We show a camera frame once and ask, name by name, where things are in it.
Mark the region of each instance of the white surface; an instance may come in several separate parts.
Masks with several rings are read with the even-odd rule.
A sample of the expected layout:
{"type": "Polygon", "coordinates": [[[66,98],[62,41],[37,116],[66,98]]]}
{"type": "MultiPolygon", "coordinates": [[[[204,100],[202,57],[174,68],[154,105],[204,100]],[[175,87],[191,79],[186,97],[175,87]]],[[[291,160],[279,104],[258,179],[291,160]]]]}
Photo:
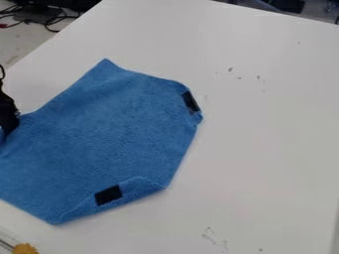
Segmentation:
{"type": "Polygon", "coordinates": [[[35,110],[103,58],[199,102],[169,189],[63,226],[0,202],[2,226],[44,254],[330,252],[338,27],[204,0],[106,1],[11,67],[8,90],[35,110]]]}
{"type": "MultiPolygon", "coordinates": [[[[7,0],[0,0],[0,10],[12,5],[13,3],[7,0]]],[[[53,29],[64,28],[70,22],[72,22],[70,19],[61,21],[55,24],[53,29]]],[[[14,24],[16,21],[12,17],[8,17],[1,19],[0,23],[14,24]]],[[[0,29],[0,64],[5,67],[13,65],[54,35],[44,26],[33,23],[0,29]]]]}

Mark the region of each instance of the white tabletop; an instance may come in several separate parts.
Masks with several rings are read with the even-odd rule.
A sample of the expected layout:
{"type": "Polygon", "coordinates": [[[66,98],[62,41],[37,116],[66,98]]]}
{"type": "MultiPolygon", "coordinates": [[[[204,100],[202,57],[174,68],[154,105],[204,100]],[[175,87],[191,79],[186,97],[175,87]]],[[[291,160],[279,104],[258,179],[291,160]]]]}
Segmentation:
{"type": "Polygon", "coordinates": [[[32,111],[103,58],[178,80],[200,104],[169,189],[63,226],[1,201],[0,226],[43,254],[330,253],[338,27],[208,0],[106,0],[11,67],[7,89],[32,111]]]}

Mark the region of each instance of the black label tag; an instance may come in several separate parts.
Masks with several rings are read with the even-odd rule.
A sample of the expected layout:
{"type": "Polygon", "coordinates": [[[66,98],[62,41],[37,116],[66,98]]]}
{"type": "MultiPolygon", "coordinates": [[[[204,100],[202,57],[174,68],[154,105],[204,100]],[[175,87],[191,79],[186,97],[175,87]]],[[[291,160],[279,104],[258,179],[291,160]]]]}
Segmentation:
{"type": "Polygon", "coordinates": [[[193,98],[192,94],[190,93],[190,91],[185,92],[182,95],[182,98],[190,114],[200,111],[200,108],[198,104],[196,103],[195,99],[193,98]]]}
{"type": "Polygon", "coordinates": [[[0,126],[6,138],[19,126],[20,120],[14,100],[1,90],[2,85],[3,82],[0,79],[0,126]]]}
{"type": "Polygon", "coordinates": [[[109,189],[98,192],[95,195],[95,201],[96,201],[96,204],[100,206],[102,204],[113,201],[120,197],[122,197],[122,193],[120,191],[119,186],[114,186],[109,189]]]}

